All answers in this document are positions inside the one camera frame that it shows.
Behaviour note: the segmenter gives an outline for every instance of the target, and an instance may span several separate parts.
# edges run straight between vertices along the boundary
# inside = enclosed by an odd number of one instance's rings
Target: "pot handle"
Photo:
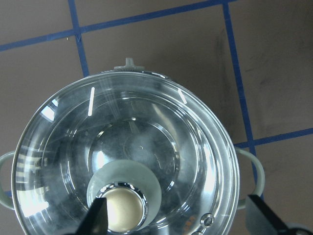
[[[250,161],[252,161],[252,163],[255,165],[258,180],[256,182],[256,185],[255,185],[255,188],[254,188],[254,191],[252,192],[252,194],[256,194],[258,196],[261,196],[263,193],[263,190],[264,190],[264,186],[265,186],[265,173],[264,173],[264,169],[263,169],[261,162],[252,153],[249,153],[249,152],[247,152],[241,148],[237,148],[237,147],[235,147],[235,150],[236,150],[236,153],[238,155],[245,156]],[[245,207],[246,207],[246,199],[239,200],[237,210],[244,209]]]
[[[11,151],[8,153],[3,154],[0,157],[0,171],[2,168],[2,165],[4,164],[4,162],[10,158],[14,157],[15,152]],[[13,200],[12,198],[8,197],[5,193],[4,190],[0,184],[0,204],[2,204],[3,206],[7,207],[8,209],[12,209],[14,210],[14,206],[13,206]]]

